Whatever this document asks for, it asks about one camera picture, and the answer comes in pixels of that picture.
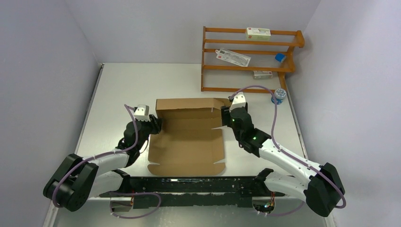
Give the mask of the brown cardboard box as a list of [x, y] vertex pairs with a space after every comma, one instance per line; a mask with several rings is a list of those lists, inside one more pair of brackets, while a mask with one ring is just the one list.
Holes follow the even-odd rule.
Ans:
[[226, 167], [221, 108], [227, 98], [157, 99], [162, 130], [150, 136], [148, 170], [156, 176], [216, 176]]

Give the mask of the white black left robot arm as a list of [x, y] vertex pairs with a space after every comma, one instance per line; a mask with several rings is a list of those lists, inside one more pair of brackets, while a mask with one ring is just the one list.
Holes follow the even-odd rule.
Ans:
[[56, 207], [77, 211], [92, 197], [114, 192], [123, 197], [131, 190], [130, 175], [122, 168], [131, 166], [139, 157], [150, 135], [162, 130], [163, 120], [149, 115], [149, 121], [131, 121], [115, 149], [94, 157], [69, 154], [43, 189], [43, 196]]

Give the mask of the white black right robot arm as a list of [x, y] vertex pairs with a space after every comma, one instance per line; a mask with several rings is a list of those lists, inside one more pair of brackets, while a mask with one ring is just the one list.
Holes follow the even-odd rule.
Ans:
[[287, 175], [268, 169], [260, 172], [255, 190], [261, 196], [280, 192], [295, 197], [317, 215], [328, 217], [334, 209], [342, 209], [345, 189], [336, 167], [330, 163], [321, 165], [278, 144], [271, 135], [254, 127], [245, 107], [230, 110], [223, 106], [222, 124], [232, 129], [240, 148], [276, 164], [287, 171]]

